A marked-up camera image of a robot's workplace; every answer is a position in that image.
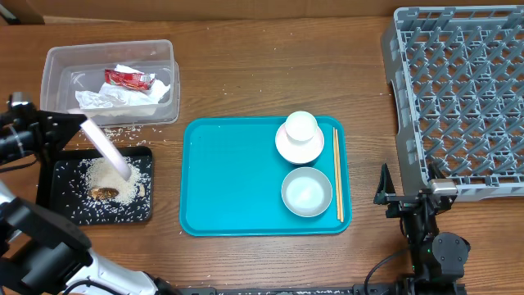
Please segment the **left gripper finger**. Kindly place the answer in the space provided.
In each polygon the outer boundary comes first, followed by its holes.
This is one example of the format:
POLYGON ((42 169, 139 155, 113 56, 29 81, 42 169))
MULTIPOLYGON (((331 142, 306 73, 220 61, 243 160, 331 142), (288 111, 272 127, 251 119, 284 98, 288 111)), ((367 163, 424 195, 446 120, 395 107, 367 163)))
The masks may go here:
POLYGON ((65 114, 40 111, 40 130, 43 147, 48 152, 58 152, 76 135, 87 120, 84 114, 65 114))
POLYGON ((42 207, 49 207, 50 203, 54 156, 55 150, 50 143, 45 143, 43 150, 38 154, 40 171, 36 203, 42 207))

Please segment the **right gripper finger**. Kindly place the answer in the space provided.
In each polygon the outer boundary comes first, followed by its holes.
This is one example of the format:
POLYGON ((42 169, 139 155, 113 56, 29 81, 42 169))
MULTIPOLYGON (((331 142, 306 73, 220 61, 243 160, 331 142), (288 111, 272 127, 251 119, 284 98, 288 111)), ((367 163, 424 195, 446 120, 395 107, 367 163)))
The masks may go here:
POLYGON ((377 191, 373 199, 374 204, 388 204, 392 197, 396 196, 394 184, 391 179, 391 174, 386 163, 382 165, 381 175, 377 191))
POLYGON ((439 167, 436 163, 430 162, 427 166, 428 168, 428 179, 434 180, 434 179, 445 179, 444 174, 441 172, 439 167))

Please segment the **white rice pile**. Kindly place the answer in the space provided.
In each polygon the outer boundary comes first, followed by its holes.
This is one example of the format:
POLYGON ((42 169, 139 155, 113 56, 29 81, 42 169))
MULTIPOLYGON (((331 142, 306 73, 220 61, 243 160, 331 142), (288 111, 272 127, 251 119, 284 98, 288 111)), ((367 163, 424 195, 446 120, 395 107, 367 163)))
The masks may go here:
POLYGON ((142 182, 142 172, 135 166, 129 157, 126 157, 132 174, 129 180, 123 180, 118 172, 104 158, 82 160, 81 168, 86 168, 83 180, 88 189, 88 196, 93 188, 115 188, 119 195, 114 199, 97 200, 101 202, 116 202, 121 205, 129 205, 139 197, 145 197, 146 185, 142 182))

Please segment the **white napkin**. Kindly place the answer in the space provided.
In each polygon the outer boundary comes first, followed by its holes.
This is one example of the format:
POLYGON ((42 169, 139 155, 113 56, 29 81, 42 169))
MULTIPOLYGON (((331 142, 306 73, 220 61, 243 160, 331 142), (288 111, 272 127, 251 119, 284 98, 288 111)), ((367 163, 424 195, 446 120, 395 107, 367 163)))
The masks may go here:
MULTIPOLYGON (((134 68, 117 65, 114 69, 124 73, 144 73, 134 68)), ((98 109, 112 107, 136 107, 158 104, 160 100, 170 91, 170 84, 165 84, 156 78, 150 90, 137 91, 120 86, 102 84, 100 90, 95 93, 92 91, 76 91, 75 98, 81 109, 98 109)))

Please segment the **brown food scrap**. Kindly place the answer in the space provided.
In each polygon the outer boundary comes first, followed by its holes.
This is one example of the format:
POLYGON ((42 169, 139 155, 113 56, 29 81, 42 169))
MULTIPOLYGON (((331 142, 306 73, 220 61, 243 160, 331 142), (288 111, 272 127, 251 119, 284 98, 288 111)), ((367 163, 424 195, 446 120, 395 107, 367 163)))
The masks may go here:
POLYGON ((95 200, 109 200, 117 197, 119 191, 115 188, 93 188, 89 194, 95 200))

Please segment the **large white plate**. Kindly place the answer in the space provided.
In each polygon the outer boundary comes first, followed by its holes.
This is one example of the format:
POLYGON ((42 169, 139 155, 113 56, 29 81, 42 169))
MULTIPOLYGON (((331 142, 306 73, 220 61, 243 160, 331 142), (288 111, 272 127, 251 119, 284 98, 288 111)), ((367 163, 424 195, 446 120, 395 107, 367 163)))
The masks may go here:
POLYGON ((87 135, 88 139, 103 157, 111 163, 120 177, 125 181, 129 180, 132 171, 128 163, 98 125, 80 109, 70 109, 67 113, 85 117, 84 121, 80 124, 81 130, 87 135))

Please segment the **grey bowl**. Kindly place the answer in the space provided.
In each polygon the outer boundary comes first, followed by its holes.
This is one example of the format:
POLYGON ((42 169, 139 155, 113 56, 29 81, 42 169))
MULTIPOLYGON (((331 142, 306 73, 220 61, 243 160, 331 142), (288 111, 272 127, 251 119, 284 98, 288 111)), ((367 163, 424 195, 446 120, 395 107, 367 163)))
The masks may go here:
POLYGON ((312 218, 323 214, 332 202, 332 185, 328 177, 313 167, 299 167, 282 182, 282 201, 293 214, 312 218))

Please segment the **red snack wrapper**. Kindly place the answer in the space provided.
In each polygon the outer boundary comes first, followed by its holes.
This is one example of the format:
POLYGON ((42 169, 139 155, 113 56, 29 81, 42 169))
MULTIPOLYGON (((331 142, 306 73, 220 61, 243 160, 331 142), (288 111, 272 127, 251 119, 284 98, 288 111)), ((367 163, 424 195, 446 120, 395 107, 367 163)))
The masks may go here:
POLYGON ((155 74, 124 73, 117 70, 105 69, 105 81, 108 84, 127 89, 146 91, 150 90, 156 81, 155 74))

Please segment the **white cup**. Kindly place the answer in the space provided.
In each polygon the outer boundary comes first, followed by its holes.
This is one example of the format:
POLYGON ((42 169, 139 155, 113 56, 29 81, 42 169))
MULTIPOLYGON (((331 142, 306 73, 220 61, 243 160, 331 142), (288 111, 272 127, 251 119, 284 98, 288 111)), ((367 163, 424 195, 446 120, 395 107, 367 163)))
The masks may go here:
POLYGON ((318 123, 307 111, 292 112, 284 124, 287 135, 294 141, 307 142, 316 134, 318 123))

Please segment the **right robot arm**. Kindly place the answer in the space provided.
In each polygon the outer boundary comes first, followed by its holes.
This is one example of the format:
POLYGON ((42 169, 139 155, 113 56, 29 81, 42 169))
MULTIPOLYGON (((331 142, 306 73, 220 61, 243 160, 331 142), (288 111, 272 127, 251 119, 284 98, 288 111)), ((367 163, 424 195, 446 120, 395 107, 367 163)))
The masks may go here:
POLYGON ((399 196, 388 166, 381 169, 380 182, 373 199, 376 205, 386 205, 386 217, 400 220, 401 233, 408 246, 375 265, 366 276, 364 292, 372 292, 369 280, 381 266, 408 253, 413 273, 402 275, 388 287, 385 294, 465 294, 457 280, 464 276, 464 265, 471 250, 470 243, 457 234, 440 232, 436 217, 451 209, 458 189, 431 163, 429 186, 412 196, 399 196))

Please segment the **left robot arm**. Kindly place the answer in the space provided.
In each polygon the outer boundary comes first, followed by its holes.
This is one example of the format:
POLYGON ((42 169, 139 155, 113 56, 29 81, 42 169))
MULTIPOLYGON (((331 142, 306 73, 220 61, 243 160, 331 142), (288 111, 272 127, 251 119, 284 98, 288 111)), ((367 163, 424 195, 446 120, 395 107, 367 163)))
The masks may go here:
MULTIPOLYGON (((23 93, 10 95, 1 114, 1 171, 17 170, 16 161, 32 156, 40 164, 38 192, 50 192, 52 169, 62 149, 83 130, 120 176, 128 178, 124 158, 81 111, 40 111, 23 93)), ((99 256, 77 225, 46 207, 1 187, 1 252, 19 234, 29 241, 1 257, 1 287, 20 294, 170 294, 181 291, 146 272, 124 268, 99 256)))

